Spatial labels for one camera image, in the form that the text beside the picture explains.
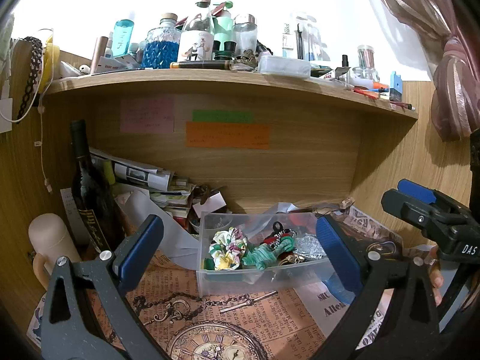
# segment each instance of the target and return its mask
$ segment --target hand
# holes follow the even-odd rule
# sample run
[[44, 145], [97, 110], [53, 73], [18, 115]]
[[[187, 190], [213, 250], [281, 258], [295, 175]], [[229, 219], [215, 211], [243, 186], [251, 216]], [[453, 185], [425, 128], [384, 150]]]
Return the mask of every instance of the hand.
[[[430, 250], [430, 257], [437, 259], [437, 250], [435, 246]], [[442, 296], [440, 294], [440, 287], [443, 286], [443, 276], [440, 273], [440, 262], [436, 261], [431, 267], [429, 273], [431, 285], [433, 286], [433, 295], [435, 296], [435, 304], [438, 306], [442, 302]]]

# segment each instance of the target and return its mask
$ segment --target teal bottle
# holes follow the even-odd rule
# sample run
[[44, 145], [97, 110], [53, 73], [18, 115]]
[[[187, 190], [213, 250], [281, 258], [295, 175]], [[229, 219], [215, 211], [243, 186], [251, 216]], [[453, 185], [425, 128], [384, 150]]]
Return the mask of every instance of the teal bottle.
[[135, 12], [130, 12], [128, 19], [122, 19], [115, 23], [113, 29], [112, 52], [113, 57], [128, 54], [131, 32], [134, 30]]

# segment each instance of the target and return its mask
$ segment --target orange sticky note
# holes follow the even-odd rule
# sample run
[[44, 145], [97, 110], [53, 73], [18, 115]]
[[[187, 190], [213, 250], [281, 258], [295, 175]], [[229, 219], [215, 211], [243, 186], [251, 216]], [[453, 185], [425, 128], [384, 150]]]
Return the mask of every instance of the orange sticky note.
[[268, 149], [270, 126], [246, 123], [187, 122], [187, 147]]

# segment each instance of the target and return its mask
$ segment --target green fabric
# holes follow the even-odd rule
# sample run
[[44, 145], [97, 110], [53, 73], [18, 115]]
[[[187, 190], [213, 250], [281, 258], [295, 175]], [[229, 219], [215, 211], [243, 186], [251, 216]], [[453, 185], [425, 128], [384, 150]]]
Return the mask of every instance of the green fabric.
[[203, 269], [207, 271], [214, 271], [215, 270], [215, 262], [213, 259], [204, 259], [203, 260]]

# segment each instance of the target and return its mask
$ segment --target white cable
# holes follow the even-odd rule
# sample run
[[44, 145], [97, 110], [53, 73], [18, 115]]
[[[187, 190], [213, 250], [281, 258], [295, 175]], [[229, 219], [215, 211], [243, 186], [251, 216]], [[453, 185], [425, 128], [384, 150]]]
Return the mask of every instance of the white cable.
[[50, 78], [49, 84], [45, 87], [45, 90], [40, 95], [40, 99], [38, 101], [38, 113], [40, 114], [40, 165], [42, 166], [44, 184], [49, 193], [53, 193], [53, 188], [50, 184], [50, 180], [45, 175], [45, 168], [43, 166], [43, 113], [45, 112], [45, 107], [43, 106], [43, 96], [45, 95], [45, 93], [47, 93], [50, 85], [52, 84], [53, 76], [54, 76], [53, 28], [51, 29], [51, 31], [52, 31], [52, 76]]

